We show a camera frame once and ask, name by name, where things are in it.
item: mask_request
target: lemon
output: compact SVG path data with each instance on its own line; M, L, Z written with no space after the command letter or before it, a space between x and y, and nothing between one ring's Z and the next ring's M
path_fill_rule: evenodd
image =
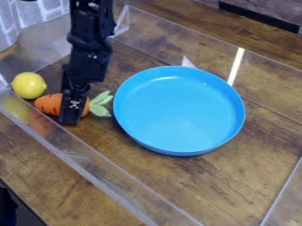
M29 124L30 106L17 96L7 96L3 100L3 106L9 113L14 115L25 124Z
M25 99L38 98L47 90L43 77L33 72L23 72L15 76L11 83L15 93Z

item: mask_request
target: dark wood surface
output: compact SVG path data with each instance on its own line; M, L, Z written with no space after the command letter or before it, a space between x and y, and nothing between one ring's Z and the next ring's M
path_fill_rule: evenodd
M218 8L218 0L197 1ZM260 12L272 18L283 19L302 26L302 3L300 0L222 0L221 2L233 4L251 11Z
M301 68L302 44L299 36L255 21L226 15L186 1L128 1L185 26ZM116 55L104 84L93 86L91 97L114 93L126 78L153 66L164 65L152 56L113 41ZM39 73L50 93L59 89L61 67L66 58ZM125 134L116 118L89 116L78 126L67 126L91 147L156 191L184 208L205 225L259 225L287 182L302 150L301 117L287 105L255 95L263 76L241 78L238 83L248 106L248 121L238 136L210 154L176 158L144 149ZM301 75L289 75L289 85ZM273 91L285 78L276 76ZM301 110L300 87L285 92L285 103ZM2 120L2 178L50 225L141 225L142 222L87 180L22 132Z

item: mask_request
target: wood grain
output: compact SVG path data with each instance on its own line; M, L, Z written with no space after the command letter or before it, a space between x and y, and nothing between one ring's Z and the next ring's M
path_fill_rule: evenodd
M114 48L108 80L94 85L91 95L108 89L116 93L132 74L162 65L117 41ZM66 60L41 73L61 76ZM126 136L114 118L91 116L67 129L202 223L259 225L301 155L302 134L299 123L248 100L247 106L244 131L225 147L198 157L152 153Z
M124 0L260 55L302 69L302 37L188 0Z
M5 115L0 120L0 178L49 225L142 225Z
M185 0L128 2L302 68L301 39L293 34ZM106 82L93 85L91 97L105 90L116 93L134 73L165 64L118 41L114 41L114 48ZM67 58L39 72L46 77L49 93L59 90L61 67L66 61ZM245 76L237 83L241 92L253 92L252 87L264 81L252 75L253 66L260 65L260 73L275 81L275 94L284 80L295 88L283 96L285 102L291 102L289 98L301 94L293 85L300 82L300 75L276 76L268 73L272 66L267 68L263 63L253 57L248 60ZM91 115L78 126L66 128L205 225L259 225L302 150L301 123L291 120L292 117L299 119L296 110L284 104L279 110L271 110L267 105L276 99L268 98L267 92L263 95L253 101L245 99L248 121L238 136L214 153L198 157L176 158L148 151L126 136L114 117ZM297 106L299 102L297 98L292 104ZM50 225L142 224L5 116L0 116L0 122L0 141L5 144L0 177Z

